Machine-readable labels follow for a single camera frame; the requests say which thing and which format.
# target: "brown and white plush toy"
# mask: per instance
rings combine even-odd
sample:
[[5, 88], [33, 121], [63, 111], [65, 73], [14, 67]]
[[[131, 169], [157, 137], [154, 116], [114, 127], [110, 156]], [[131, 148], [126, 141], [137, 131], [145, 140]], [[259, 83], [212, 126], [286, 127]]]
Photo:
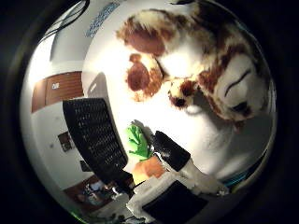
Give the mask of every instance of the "brown and white plush toy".
[[[269, 73], [253, 37], [232, 15], [214, 11], [210, 4], [191, 6], [190, 15], [142, 10], [117, 32], [125, 45], [142, 53], [139, 61], [131, 59], [134, 65], [128, 70], [135, 100], [148, 99], [170, 81], [168, 97], [176, 108], [191, 105], [200, 89], [224, 120], [240, 124], [258, 115], [266, 105]], [[159, 78], [144, 79], [145, 73], [137, 72], [140, 64], [151, 64]], [[150, 83], [157, 88], [147, 94]]]
[[239, 122], [259, 114], [266, 104], [268, 74], [260, 52], [235, 24], [224, 24], [217, 35], [217, 59], [199, 74], [198, 84], [213, 111]]

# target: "white wall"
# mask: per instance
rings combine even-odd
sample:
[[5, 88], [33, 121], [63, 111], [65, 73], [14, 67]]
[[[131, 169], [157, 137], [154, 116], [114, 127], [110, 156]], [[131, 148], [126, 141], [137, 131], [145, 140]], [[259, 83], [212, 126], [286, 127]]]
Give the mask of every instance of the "white wall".
[[[57, 137], [58, 134], [67, 131], [62, 103], [47, 106], [32, 114], [32, 96], [38, 80], [82, 69], [87, 48], [92, 41], [91, 38], [85, 37], [85, 32], [102, 4], [101, 1], [92, 0], [87, 11], [67, 28], [67, 32], [60, 33], [56, 38], [53, 35], [38, 45], [28, 66], [21, 92], [21, 131], [29, 160], [49, 193], [64, 208], [72, 211], [78, 210], [78, 207], [62, 190], [88, 178], [93, 173], [81, 171], [79, 161], [82, 158], [76, 149], [67, 152], [62, 150]], [[51, 61], [50, 54], [54, 40], [57, 42]]]

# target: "orange object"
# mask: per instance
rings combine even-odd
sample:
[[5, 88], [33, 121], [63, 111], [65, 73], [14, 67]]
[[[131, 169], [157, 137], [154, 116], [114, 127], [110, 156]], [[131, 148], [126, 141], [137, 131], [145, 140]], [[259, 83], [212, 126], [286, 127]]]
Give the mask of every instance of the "orange object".
[[148, 160], [140, 161], [135, 165], [132, 172], [135, 184], [139, 184], [151, 176], [160, 177], [165, 172], [161, 162], [156, 156], [150, 157]]

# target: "wooden cabinet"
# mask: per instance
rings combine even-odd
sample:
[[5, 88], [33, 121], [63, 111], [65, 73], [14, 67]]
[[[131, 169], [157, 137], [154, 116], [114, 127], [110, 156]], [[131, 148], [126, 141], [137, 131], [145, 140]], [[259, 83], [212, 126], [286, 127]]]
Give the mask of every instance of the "wooden cabinet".
[[44, 78], [35, 85], [32, 113], [46, 105], [83, 96], [81, 72], [68, 72]]

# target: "black mesh chair back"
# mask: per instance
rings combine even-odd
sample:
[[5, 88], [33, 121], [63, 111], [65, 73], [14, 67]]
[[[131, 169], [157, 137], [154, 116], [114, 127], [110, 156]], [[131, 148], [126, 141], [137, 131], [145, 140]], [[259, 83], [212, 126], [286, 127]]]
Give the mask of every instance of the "black mesh chair back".
[[114, 131], [104, 99], [63, 101], [64, 117], [73, 141], [87, 164], [106, 184], [122, 176], [127, 157]]

